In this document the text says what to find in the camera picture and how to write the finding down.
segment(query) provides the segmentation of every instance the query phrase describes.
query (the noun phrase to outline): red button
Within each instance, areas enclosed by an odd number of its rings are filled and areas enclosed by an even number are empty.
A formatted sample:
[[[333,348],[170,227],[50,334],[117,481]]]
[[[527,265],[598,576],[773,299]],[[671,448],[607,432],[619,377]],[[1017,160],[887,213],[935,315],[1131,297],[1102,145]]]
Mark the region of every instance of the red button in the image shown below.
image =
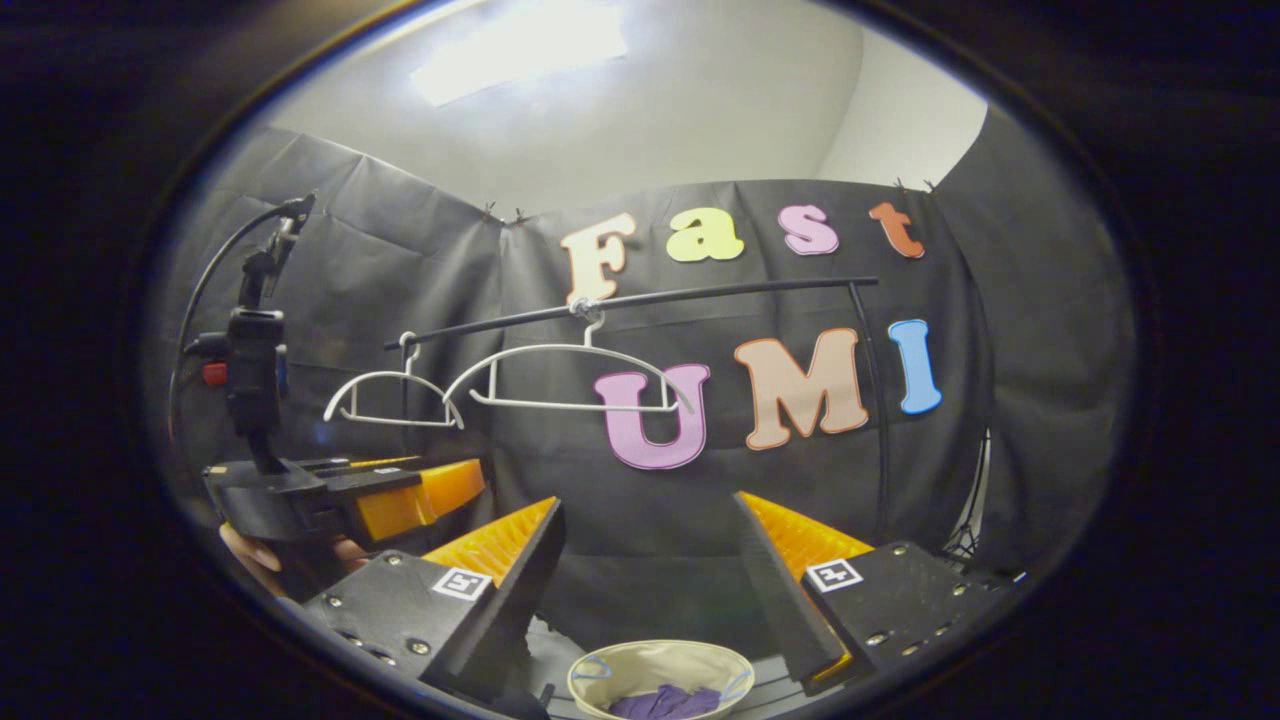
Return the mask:
[[[204,370],[206,386],[227,384],[227,363],[209,363]]]

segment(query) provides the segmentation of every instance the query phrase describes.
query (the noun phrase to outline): orange gripper pad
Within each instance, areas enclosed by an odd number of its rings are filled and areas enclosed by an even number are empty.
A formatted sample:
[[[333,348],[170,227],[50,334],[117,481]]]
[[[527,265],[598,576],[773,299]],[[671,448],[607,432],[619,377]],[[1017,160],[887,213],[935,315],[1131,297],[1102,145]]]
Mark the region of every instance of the orange gripper pad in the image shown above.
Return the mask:
[[[806,518],[795,510],[788,510],[776,502],[741,492],[742,500],[751,512],[764,525],[769,541],[777,548],[791,577],[800,582],[805,568],[832,560],[844,560],[864,552],[872,546]]]
[[[422,482],[416,486],[356,498],[374,542],[430,525],[484,489],[479,460],[420,470],[419,475]]]
[[[556,497],[535,502],[511,515],[476,528],[458,539],[428,552],[422,560],[461,568],[493,577],[493,584],[502,587],[503,578],[525,550],[525,543],[541,524],[556,502]]]

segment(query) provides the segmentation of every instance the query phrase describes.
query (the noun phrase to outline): foam letter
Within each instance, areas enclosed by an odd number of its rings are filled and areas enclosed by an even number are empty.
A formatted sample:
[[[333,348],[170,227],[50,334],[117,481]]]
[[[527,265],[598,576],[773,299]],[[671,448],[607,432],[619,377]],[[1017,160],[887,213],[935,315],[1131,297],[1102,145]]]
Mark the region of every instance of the foam letter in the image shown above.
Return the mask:
[[[814,205],[791,205],[778,213],[778,224],[787,231],[787,247],[797,255],[826,255],[840,247],[836,231],[824,222],[827,214]]]
[[[911,236],[906,234],[906,225],[911,224],[911,218],[908,218],[902,213],[899,213],[888,202],[881,202],[879,205],[872,208],[870,217],[881,222],[881,227],[884,228],[884,234],[888,237],[888,243],[893,246],[904,258],[923,258],[924,246],[919,242],[911,240]]]
[[[733,231],[733,218],[718,208],[685,210],[671,219],[671,229],[676,233],[667,238],[667,255],[681,263],[732,260],[746,246]]]
[[[902,356],[902,374],[906,375],[902,413],[908,415],[933,410],[942,402],[942,393],[933,384],[929,346],[924,343],[928,334],[929,324],[924,320],[902,320],[888,327],[888,337],[897,343],[897,352]]]
[[[820,425],[823,432],[842,433],[864,425],[868,415],[858,395],[858,374],[854,370],[856,345],[858,333],[852,329],[826,331],[814,343],[808,373],[777,340],[740,345],[733,351],[733,359],[751,373],[755,404],[755,430],[746,436],[746,446],[768,450],[791,439],[791,430],[782,427],[780,405],[803,437],[813,434],[823,400],[827,401],[827,414]]]
[[[568,250],[570,274],[573,290],[564,302],[572,305],[579,297],[604,300],[618,291],[618,283],[604,279],[600,265],[608,265],[614,273],[626,264],[626,250],[618,234],[630,236],[636,232],[636,222],[628,213],[614,215],[603,223],[568,234],[561,241],[561,247]]]
[[[641,470],[669,470],[691,462],[707,446],[707,411],[703,409],[703,383],[712,375],[707,365],[676,365],[664,370],[672,383],[686,396],[692,409],[686,410],[676,401],[680,416],[680,434],[667,443],[653,443],[644,437],[640,413],[635,410],[605,410],[604,425],[609,433],[609,447],[618,460]],[[605,405],[640,405],[640,391],[649,384],[644,373],[617,373],[595,380],[595,392]]]

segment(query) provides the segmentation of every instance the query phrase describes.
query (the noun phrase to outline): ceiling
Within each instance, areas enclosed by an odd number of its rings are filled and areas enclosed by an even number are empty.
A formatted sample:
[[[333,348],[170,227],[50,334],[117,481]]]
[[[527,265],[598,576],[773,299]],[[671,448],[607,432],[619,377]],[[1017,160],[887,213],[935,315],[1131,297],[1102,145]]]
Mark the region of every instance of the ceiling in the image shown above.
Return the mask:
[[[527,6],[454,3],[321,68],[262,120],[390,163],[472,205],[493,202],[507,219],[667,184],[827,177],[833,147],[864,129],[845,120],[858,113],[850,101],[869,33],[846,14],[800,0],[608,5],[621,10],[622,58],[436,108],[413,70]],[[982,114],[969,115],[978,118],[966,120],[972,142]]]

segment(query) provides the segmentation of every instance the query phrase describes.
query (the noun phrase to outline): hanger hook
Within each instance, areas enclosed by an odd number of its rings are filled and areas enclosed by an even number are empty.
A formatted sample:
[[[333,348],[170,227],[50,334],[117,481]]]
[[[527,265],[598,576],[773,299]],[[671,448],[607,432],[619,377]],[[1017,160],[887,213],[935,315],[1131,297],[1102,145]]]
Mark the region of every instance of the hanger hook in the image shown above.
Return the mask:
[[[591,333],[600,329],[604,324],[604,310],[600,310],[600,304],[590,297],[579,297],[570,306],[570,313],[573,313],[579,318],[590,322],[591,324],[586,327],[582,333],[582,345],[591,346]]]
[[[408,341],[413,340],[415,337],[417,337],[417,336],[415,336],[411,332],[407,332],[407,333],[402,334],[401,340],[399,340],[401,347],[404,347],[406,345],[408,345]],[[412,370],[410,370],[410,368],[413,366],[413,361],[417,360],[417,356],[421,355],[421,354],[422,354],[422,343],[415,345],[413,346],[413,355],[410,355],[408,357],[404,359],[404,374],[406,375],[407,374],[412,374]]]

